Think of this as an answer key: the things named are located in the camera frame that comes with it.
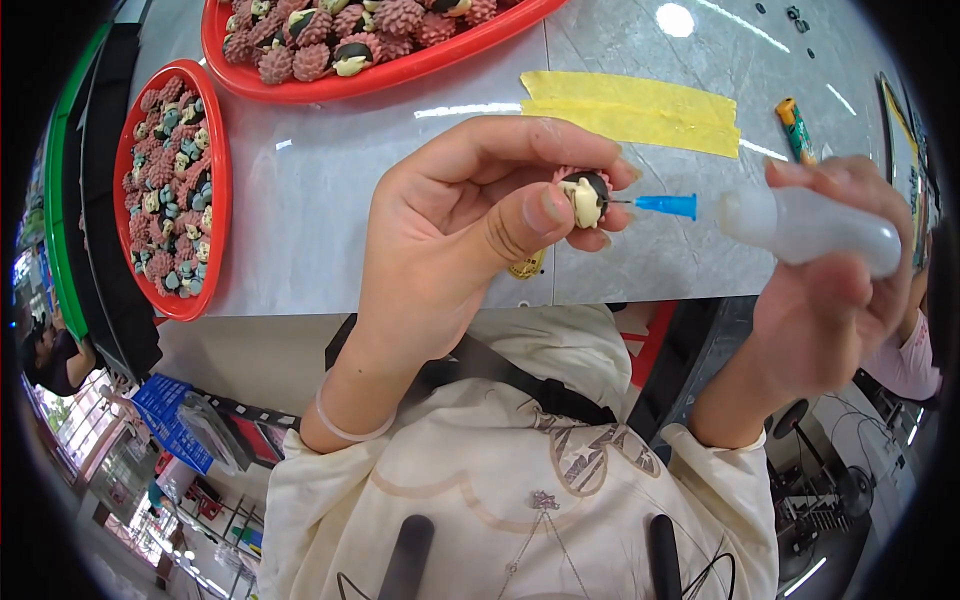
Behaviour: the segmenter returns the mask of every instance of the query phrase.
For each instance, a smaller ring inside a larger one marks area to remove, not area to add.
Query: blue plastic crate
[[[189,383],[156,373],[133,395],[132,401],[160,444],[190,468],[206,475],[213,457],[177,418],[177,408],[191,389]]]

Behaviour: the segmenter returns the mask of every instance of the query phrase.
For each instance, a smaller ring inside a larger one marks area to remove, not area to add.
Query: silver chain
[[[503,594],[507,591],[507,586],[510,584],[510,580],[513,579],[514,574],[516,574],[520,567],[520,559],[523,558],[523,554],[527,551],[527,546],[530,545],[530,541],[533,540],[534,535],[537,533],[537,528],[540,527],[540,524],[543,523],[545,519],[549,528],[553,529],[553,535],[557,538],[557,543],[560,544],[560,549],[564,552],[564,558],[566,558],[570,568],[573,569],[573,575],[577,578],[577,583],[580,584],[580,590],[584,593],[584,597],[589,600],[590,595],[587,593],[587,588],[584,587],[584,581],[580,579],[580,573],[577,572],[577,567],[573,565],[573,559],[570,558],[570,554],[566,551],[566,546],[560,538],[560,531],[557,529],[557,525],[547,512],[548,510],[559,510],[560,505],[557,504],[554,496],[548,495],[546,492],[533,492],[531,494],[530,504],[533,508],[538,509],[540,513],[537,515],[537,520],[534,521],[534,526],[530,528],[530,533],[527,534],[526,540],[523,541],[523,545],[520,547],[516,558],[507,564],[507,579],[503,582],[500,593],[496,594],[496,600],[502,600]]]

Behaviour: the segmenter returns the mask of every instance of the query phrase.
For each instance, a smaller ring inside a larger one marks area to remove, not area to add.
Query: white squeeze bottle
[[[712,219],[725,235],[790,265],[830,252],[856,252],[870,275],[881,278],[900,264],[900,236],[892,223],[805,187],[739,187],[700,202],[696,194],[641,196],[633,204],[694,221]]]

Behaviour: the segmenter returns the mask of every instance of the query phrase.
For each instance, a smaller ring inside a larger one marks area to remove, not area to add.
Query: rubber band bracelet
[[[340,427],[330,422],[330,417],[326,415],[326,413],[324,412],[324,407],[320,403],[320,390],[317,390],[317,395],[315,396],[315,398],[316,399],[314,401],[314,404],[317,407],[317,414],[320,416],[320,420],[324,422],[324,425],[326,425],[326,428],[330,430],[330,433],[337,436],[341,440],[347,440],[348,442],[369,442],[370,440],[375,440],[380,436],[382,436],[383,434],[387,433],[387,430],[390,429],[391,425],[394,424],[394,420],[396,419],[396,411],[394,411],[390,415],[390,418],[387,419],[387,422],[383,423],[383,425],[381,425],[380,428],[377,429],[376,431],[362,435],[362,436],[356,436],[356,435],[353,435],[352,433],[347,433]]]

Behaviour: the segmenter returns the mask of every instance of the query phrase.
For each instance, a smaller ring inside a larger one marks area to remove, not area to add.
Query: red plastic tray
[[[206,263],[206,279],[204,288],[199,296],[181,298],[173,295],[162,297],[156,292],[153,283],[143,275],[138,275],[130,264],[130,212],[124,207],[127,192],[123,189],[123,176],[133,168],[133,156],[130,148],[136,143],[133,139],[133,127],[146,117],[140,109],[140,100],[148,89],[162,88],[170,78],[179,75],[183,82],[196,90],[204,100],[206,113],[206,128],[210,133],[210,148],[213,158],[210,165],[210,178],[213,187],[213,230],[210,233],[210,258]],[[220,276],[220,263],[224,256],[224,247],[227,245],[227,235],[230,230],[230,212],[233,200],[233,171],[230,167],[230,152],[227,144],[227,129],[224,127],[220,115],[220,105],[213,90],[213,82],[207,76],[204,68],[193,60],[174,60],[167,64],[147,82],[136,96],[133,108],[127,115],[120,144],[117,146],[117,158],[113,164],[113,213],[116,216],[117,233],[120,234],[120,246],[127,257],[127,266],[130,267],[136,284],[148,300],[164,315],[177,321],[193,321],[200,317],[206,306],[213,298]]]
[[[293,80],[266,85],[252,65],[227,62],[223,43],[227,19],[233,14],[230,3],[206,0],[200,41],[213,76],[233,93],[260,102],[309,104],[359,96],[433,73],[529,29],[565,3],[566,0],[524,0],[494,20],[432,48],[378,64],[353,77],[326,77],[308,84]]]

